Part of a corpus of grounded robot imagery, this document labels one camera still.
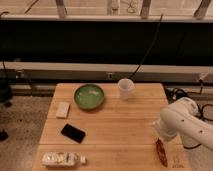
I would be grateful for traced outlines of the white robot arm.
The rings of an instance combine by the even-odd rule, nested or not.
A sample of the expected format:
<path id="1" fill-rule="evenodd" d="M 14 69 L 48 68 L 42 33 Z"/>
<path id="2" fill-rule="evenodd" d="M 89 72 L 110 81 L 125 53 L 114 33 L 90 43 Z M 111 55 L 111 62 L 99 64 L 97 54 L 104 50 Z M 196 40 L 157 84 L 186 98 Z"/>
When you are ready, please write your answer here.
<path id="1" fill-rule="evenodd" d="M 191 98 L 182 97 L 160 110 L 154 127 L 167 142 L 181 132 L 213 150 L 213 125 L 196 118 L 197 113 L 197 103 Z"/>

